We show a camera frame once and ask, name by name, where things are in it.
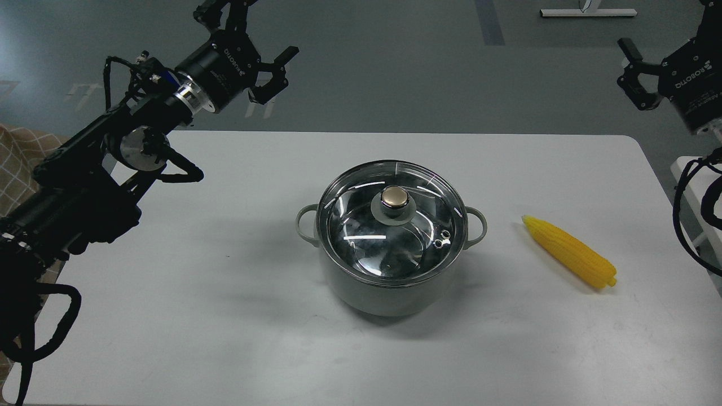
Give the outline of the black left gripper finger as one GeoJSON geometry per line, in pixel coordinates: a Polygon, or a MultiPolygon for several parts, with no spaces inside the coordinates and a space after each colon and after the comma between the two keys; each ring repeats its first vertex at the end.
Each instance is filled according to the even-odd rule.
{"type": "Polygon", "coordinates": [[[193,11],[193,18],[207,31],[220,30],[223,10],[228,6],[228,15],[224,30],[245,32],[247,29],[248,10],[258,1],[204,1],[193,11]]]}
{"type": "Polygon", "coordinates": [[[271,79],[263,85],[254,85],[249,88],[248,95],[251,103],[266,105],[288,86],[286,78],[286,65],[300,53],[297,46],[289,46],[279,54],[272,63],[258,62],[259,72],[271,73],[271,79]]]}

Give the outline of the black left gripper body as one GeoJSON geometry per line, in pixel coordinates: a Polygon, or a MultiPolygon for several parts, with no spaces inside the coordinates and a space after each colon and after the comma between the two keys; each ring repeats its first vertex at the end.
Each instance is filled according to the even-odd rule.
{"type": "Polygon", "coordinates": [[[213,108],[225,108],[256,85],[260,54],[246,33],[219,30],[175,67],[197,84],[213,108]]]}

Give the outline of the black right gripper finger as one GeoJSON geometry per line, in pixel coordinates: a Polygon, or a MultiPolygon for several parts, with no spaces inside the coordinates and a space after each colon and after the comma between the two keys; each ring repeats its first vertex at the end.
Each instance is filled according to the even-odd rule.
{"type": "Polygon", "coordinates": [[[661,64],[652,64],[643,61],[643,56],[630,38],[620,38],[617,46],[622,50],[627,66],[624,72],[617,78],[617,85],[624,91],[624,94],[632,101],[640,111],[656,109],[663,99],[659,92],[650,92],[639,80],[641,75],[660,77],[662,72],[661,64]]]}
{"type": "Polygon", "coordinates": [[[704,6],[702,20],[698,27],[698,39],[720,41],[721,1],[699,1],[704,6]]]}

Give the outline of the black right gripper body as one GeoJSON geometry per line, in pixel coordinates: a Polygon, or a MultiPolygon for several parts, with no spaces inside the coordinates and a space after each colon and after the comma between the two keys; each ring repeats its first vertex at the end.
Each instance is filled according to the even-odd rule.
{"type": "Polygon", "coordinates": [[[720,119],[720,46],[696,38],[662,61],[658,93],[668,99],[692,134],[720,119]]]}

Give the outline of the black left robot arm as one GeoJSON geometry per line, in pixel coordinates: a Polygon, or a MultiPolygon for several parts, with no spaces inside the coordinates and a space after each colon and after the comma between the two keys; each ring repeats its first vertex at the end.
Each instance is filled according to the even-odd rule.
{"type": "Polygon", "coordinates": [[[199,167],[168,134],[196,114],[217,114],[246,91],[264,105],[287,88],[289,46],[265,63],[247,33],[252,1],[206,1],[193,17],[209,39],[174,69],[143,51],[105,60],[105,113],[33,169],[39,190],[2,218],[2,352],[20,365],[24,403],[34,363],[64,342],[82,305],[77,288],[44,283],[56,262],[139,224],[139,200],[155,182],[195,183],[199,167]]]}

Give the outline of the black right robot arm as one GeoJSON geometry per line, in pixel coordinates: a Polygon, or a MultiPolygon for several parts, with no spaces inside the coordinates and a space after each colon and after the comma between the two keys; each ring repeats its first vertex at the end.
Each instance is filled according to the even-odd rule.
{"type": "MultiPolygon", "coordinates": [[[[693,135],[712,133],[720,137],[721,116],[721,5],[720,1],[699,1],[704,5],[702,20],[696,35],[681,48],[666,56],[660,64],[643,61],[630,38],[618,39],[617,45],[627,59],[624,72],[617,78],[617,85],[641,111],[656,109],[663,99],[668,99],[693,135]],[[640,84],[639,76],[658,77],[658,89],[649,92],[640,84]]],[[[701,218],[720,231],[721,220],[715,215],[720,202],[720,147],[701,158],[691,160],[683,167],[675,187],[672,204],[672,221],[676,237],[688,254],[707,271],[720,277],[720,268],[702,259],[683,236],[679,219],[681,198],[689,183],[702,169],[710,169],[717,177],[701,198],[701,218]]]]}

